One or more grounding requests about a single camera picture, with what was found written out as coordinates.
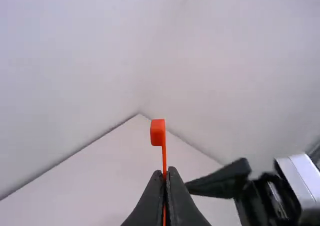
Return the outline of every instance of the silver metal part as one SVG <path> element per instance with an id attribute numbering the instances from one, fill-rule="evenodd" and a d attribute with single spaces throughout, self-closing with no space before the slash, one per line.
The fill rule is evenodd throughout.
<path id="1" fill-rule="evenodd" d="M 299 224 L 320 224 L 320 171 L 305 154 L 275 160 L 299 201 Z"/>
<path id="2" fill-rule="evenodd" d="M 289 217 L 284 207 L 282 198 L 280 197 L 278 190 L 272 182 L 267 183 L 267 193 L 271 199 L 271 204 L 274 208 L 275 214 L 280 219 L 288 220 Z"/>

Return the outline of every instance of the black rubber pad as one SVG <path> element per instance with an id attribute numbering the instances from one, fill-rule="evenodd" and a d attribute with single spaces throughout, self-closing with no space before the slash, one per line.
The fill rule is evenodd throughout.
<path id="1" fill-rule="evenodd" d="M 153 173 L 139 202 L 122 226 L 162 226 L 164 180 L 160 170 Z"/>
<path id="2" fill-rule="evenodd" d="M 175 167 L 169 167 L 166 178 L 166 225 L 211 226 L 191 198 Z"/>

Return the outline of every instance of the white floor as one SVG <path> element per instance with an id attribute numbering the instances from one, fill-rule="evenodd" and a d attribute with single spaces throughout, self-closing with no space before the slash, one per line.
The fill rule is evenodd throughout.
<path id="1" fill-rule="evenodd" d="M 138 115 L 0 201 L 0 225 L 120 225 L 162 167 L 149 128 L 150 121 Z M 168 165 L 184 181 L 220 167 L 172 134 L 166 138 Z M 240 225 L 232 200 L 193 198 L 212 225 Z"/>

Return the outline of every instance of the orange plastic tab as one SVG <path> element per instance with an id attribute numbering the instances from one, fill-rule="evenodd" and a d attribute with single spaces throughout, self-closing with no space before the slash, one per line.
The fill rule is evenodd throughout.
<path id="1" fill-rule="evenodd" d="M 164 119 L 154 119 L 150 126 L 150 139 L 153 146 L 162 147 L 163 178 L 167 177 L 167 149 L 166 149 L 166 122 Z M 163 204 L 163 226 L 166 226 L 166 204 Z"/>

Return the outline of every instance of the white backdrop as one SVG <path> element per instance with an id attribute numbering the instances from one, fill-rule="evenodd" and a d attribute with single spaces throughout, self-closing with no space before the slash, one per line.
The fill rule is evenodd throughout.
<path id="1" fill-rule="evenodd" d="M 0 0 L 0 198 L 138 111 L 177 0 Z"/>
<path id="2" fill-rule="evenodd" d="M 138 110 L 255 168 L 320 131 L 319 0 L 0 0 L 0 198 Z"/>
<path id="3" fill-rule="evenodd" d="M 305 149 L 320 135 L 320 0 L 184 1 L 142 111 L 221 163 L 264 170 Z"/>

